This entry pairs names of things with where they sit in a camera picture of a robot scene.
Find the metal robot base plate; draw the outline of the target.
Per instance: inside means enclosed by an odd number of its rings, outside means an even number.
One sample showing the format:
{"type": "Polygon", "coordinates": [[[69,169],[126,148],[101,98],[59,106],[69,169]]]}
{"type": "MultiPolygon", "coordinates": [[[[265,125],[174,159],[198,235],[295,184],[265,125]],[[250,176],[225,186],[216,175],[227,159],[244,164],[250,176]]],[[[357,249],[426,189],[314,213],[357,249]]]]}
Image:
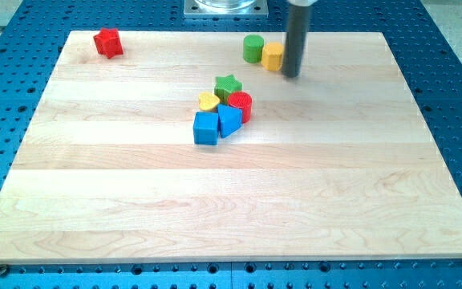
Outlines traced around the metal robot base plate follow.
{"type": "Polygon", "coordinates": [[[266,0],[183,0],[184,18],[266,18],[266,0]]]}

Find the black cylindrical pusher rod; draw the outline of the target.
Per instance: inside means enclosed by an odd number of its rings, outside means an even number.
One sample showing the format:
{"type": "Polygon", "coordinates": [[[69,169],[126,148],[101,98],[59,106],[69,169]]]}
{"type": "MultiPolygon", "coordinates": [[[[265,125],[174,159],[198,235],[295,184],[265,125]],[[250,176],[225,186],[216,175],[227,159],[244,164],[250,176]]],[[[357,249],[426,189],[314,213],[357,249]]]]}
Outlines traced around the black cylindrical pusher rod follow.
{"type": "Polygon", "coordinates": [[[295,78],[300,74],[311,15],[311,2],[289,3],[285,51],[282,64],[282,74],[285,77],[295,78]]]}

